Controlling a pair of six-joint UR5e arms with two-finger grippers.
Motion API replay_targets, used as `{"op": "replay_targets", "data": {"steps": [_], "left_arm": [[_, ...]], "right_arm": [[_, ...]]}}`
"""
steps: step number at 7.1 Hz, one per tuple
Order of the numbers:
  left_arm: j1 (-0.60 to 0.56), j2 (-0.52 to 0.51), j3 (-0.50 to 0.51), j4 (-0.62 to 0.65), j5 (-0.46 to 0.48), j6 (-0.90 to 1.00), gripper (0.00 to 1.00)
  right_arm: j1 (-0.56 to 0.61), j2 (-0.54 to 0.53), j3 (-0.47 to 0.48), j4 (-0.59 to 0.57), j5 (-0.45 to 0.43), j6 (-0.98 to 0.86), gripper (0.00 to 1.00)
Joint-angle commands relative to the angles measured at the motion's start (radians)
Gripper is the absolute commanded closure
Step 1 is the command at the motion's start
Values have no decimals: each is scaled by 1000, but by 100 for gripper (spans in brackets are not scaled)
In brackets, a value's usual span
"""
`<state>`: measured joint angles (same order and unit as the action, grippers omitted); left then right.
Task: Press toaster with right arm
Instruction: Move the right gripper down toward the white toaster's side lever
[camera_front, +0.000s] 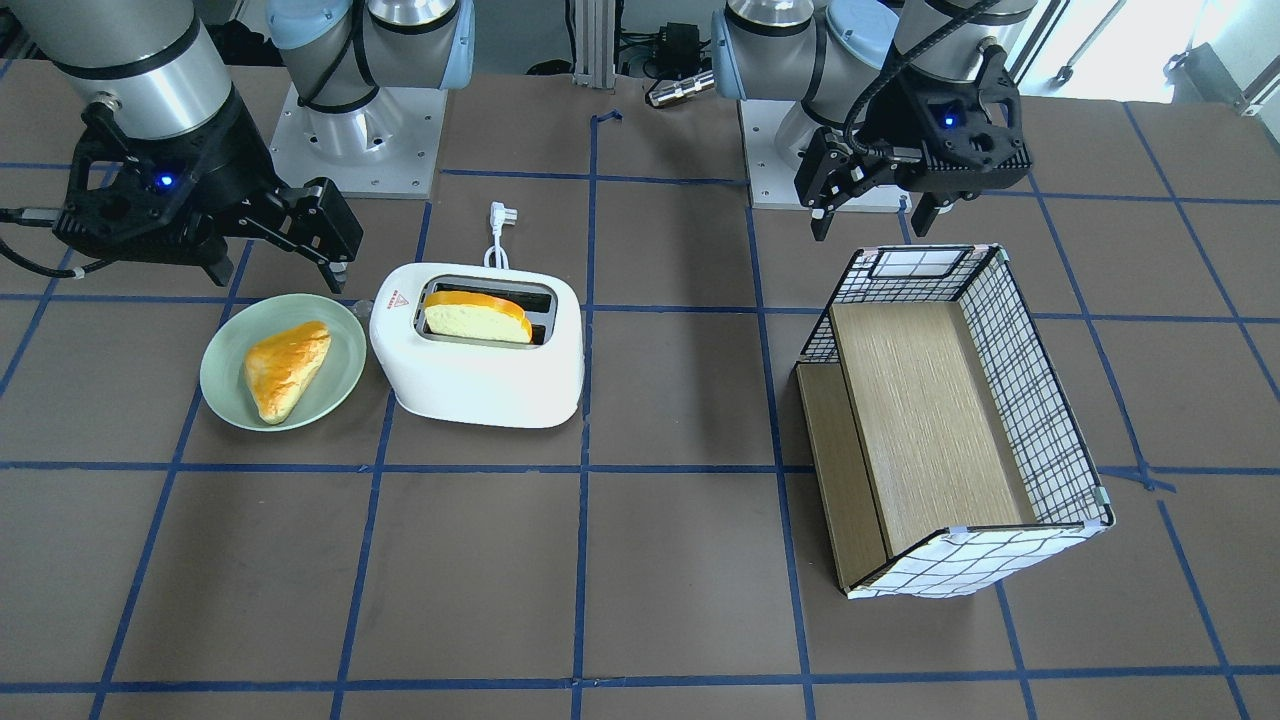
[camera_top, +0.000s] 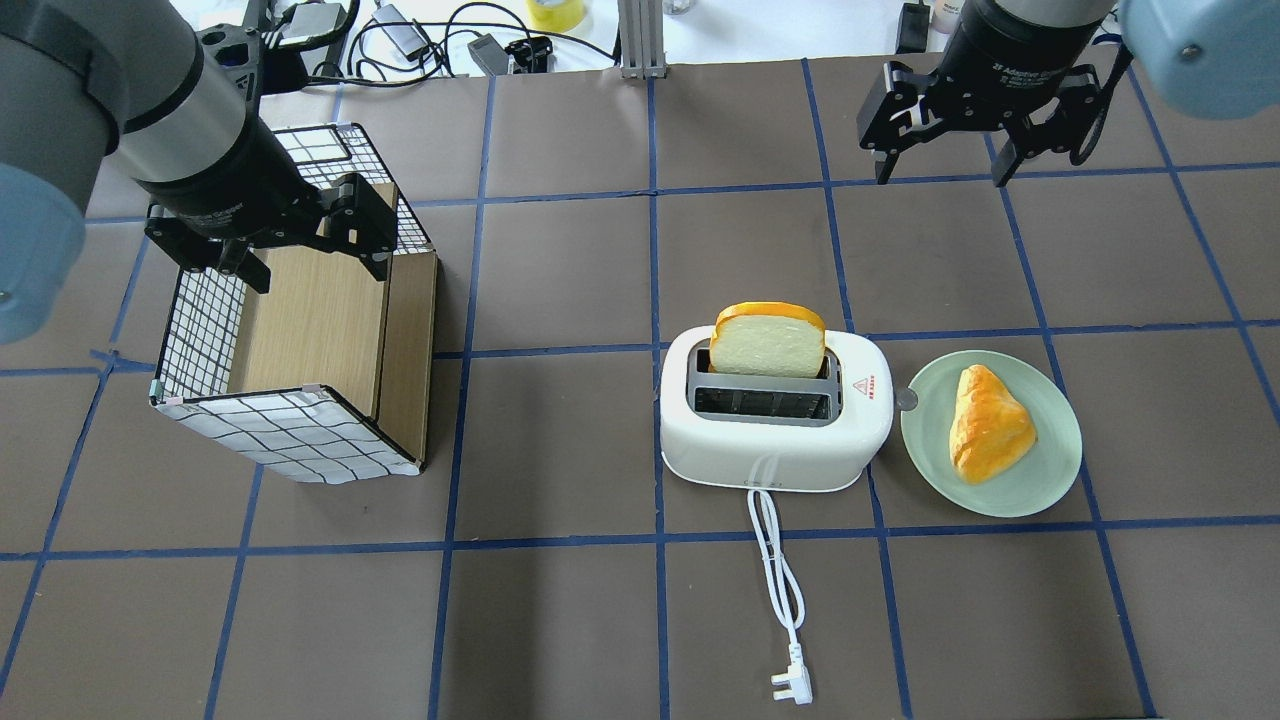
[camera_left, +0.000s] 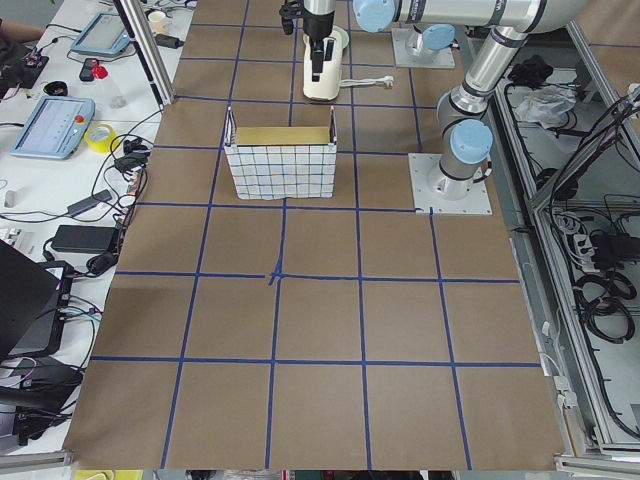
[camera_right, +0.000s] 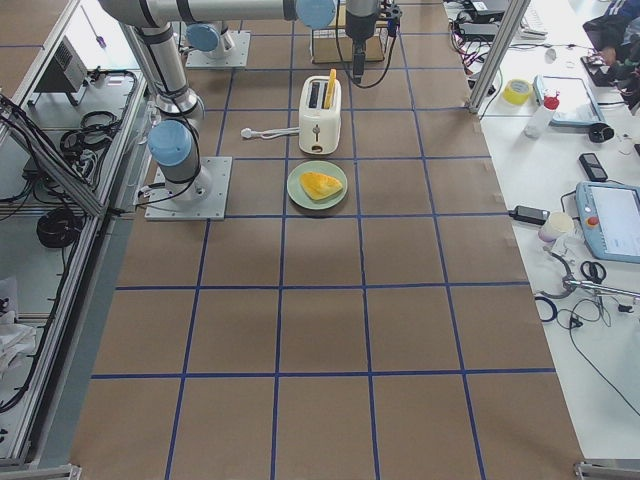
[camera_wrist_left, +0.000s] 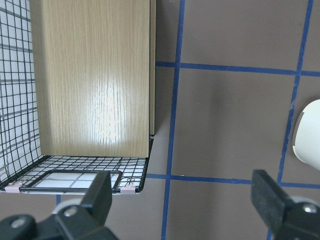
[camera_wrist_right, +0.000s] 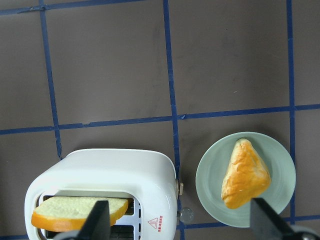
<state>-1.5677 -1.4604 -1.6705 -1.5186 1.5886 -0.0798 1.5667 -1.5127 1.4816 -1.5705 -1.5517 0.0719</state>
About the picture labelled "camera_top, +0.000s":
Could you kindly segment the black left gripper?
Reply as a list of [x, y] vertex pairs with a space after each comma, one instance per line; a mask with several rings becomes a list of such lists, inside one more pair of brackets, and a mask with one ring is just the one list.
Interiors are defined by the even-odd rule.
[[320, 190], [259, 118], [211, 167], [184, 179], [142, 181], [148, 205], [145, 234], [183, 272], [233, 275], [257, 293], [270, 291], [269, 266], [251, 243], [308, 243], [356, 258], [379, 282], [397, 250], [396, 201], [356, 172]]

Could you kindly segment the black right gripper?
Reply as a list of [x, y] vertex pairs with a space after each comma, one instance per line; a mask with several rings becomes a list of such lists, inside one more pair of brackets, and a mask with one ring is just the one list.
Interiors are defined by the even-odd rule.
[[[934, 70], [886, 61], [858, 113], [858, 145], [874, 155], [887, 184], [901, 155], [948, 129], [987, 131], [1004, 123], [1007, 140], [992, 163], [1004, 187], [1043, 152], [1078, 158], [1100, 118], [1102, 86], [1076, 60], [1102, 20], [1100, 1], [968, 1]], [[1038, 122], [1029, 115], [1051, 101]]]

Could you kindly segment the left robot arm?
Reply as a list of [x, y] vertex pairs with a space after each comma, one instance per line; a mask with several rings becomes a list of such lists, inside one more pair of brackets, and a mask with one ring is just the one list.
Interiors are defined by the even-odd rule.
[[303, 246], [387, 279], [396, 209], [355, 173], [310, 184], [259, 115], [311, 81], [266, 3], [201, 31], [168, 1], [5, 1], [1, 23], [4, 343], [50, 318], [104, 161], [148, 193], [145, 232], [183, 272], [266, 293], [256, 251]]

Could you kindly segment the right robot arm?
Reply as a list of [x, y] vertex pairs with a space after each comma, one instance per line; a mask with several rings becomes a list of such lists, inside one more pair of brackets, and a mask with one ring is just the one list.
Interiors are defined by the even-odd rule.
[[1006, 135], [998, 187], [1044, 152], [1080, 165], [1132, 63], [1183, 114], [1252, 117], [1277, 104], [1277, 19], [1275, 1], [968, 1], [933, 70], [883, 65], [858, 142], [879, 184], [909, 149], [950, 132]]

